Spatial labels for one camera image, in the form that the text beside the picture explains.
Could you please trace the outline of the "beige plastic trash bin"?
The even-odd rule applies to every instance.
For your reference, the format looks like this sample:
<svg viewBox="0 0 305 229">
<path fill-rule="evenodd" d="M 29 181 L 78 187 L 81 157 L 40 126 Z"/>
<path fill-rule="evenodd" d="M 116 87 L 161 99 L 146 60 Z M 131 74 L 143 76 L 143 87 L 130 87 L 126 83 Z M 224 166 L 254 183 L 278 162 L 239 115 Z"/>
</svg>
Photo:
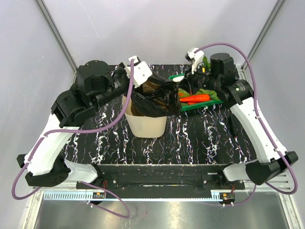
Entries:
<svg viewBox="0 0 305 229">
<path fill-rule="evenodd" d="M 131 113 L 131 104 L 130 100 L 124 114 L 133 135 L 139 138 L 161 137 L 165 132 L 167 117 L 134 116 Z"/>
</svg>

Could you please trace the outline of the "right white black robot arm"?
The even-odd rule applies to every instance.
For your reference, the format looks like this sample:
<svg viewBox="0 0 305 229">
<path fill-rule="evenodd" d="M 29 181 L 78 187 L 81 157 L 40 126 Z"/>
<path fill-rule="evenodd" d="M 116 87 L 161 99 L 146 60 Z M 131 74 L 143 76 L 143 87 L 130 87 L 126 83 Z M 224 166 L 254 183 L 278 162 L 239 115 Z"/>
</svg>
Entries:
<svg viewBox="0 0 305 229">
<path fill-rule="evenodd" d="M 287 151 L 269 125 L 261 125 L 260 121 L 265 118 L 254 104 L 254 91 L 248 81 L 237 78 L 237 69 L 229 54 L 213 54 L 210 70 L 203 69 L 203 51 L 193 50 L 185 57 L 191 63 L 185 70 L 190 88 L 215 91 L 244 128 L 256 153 L 255 160 L 226 166 L 216 178 L 219 187 L 227 189 L 237 180 L 261 185 L 298 160 L 296 152 Z"/>
</svg>

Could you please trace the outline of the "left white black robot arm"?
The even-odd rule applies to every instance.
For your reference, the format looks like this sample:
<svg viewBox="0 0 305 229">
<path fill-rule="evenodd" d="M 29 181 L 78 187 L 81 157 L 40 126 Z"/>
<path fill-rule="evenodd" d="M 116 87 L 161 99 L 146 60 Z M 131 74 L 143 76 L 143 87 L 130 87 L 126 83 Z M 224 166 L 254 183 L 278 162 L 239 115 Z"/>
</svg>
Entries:
<svg viewBox="0 0 305 229">
<path fill-rule="evenodd" d="M 95 134 L 115 126 L 125 115 L 123 106 L 119 115 L 108 125 L 96 129 L 82 129 L 83 124 L 96 116 L 100 108 L 115 98 L 125 95 L 130 101 L 135 87 L 135 57 L 130 63 L 120 63 L 110 71 L 104 61 L 92 60 L 77 68 L 71 87 L 62 92 L 51 107 L 47 124 L 32 150 L 18 155 L 21 170 L 30 187 L 54 187 L 65 181 L 86 182 L 92 188 L 103 184 L 103 176 L 94 164 L 71 162 L 60 152 L 73 134 Z"/>
</svg>

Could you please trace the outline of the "black trash bag roll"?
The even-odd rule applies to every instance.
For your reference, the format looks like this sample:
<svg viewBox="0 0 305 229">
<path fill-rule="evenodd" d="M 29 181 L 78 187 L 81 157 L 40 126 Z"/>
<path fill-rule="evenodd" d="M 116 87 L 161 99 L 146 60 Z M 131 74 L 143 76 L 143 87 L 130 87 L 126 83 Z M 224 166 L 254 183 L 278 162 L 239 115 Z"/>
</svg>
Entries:
<svg viewBox="0 0 305 229">
<path fill-rule="evenodd" d="M 133 88 L 131 113 L 153 118 L 176 115 L 182 109 L 178 92 L 178 83 L 153 72 L 145 83 Z"/>
</svg>

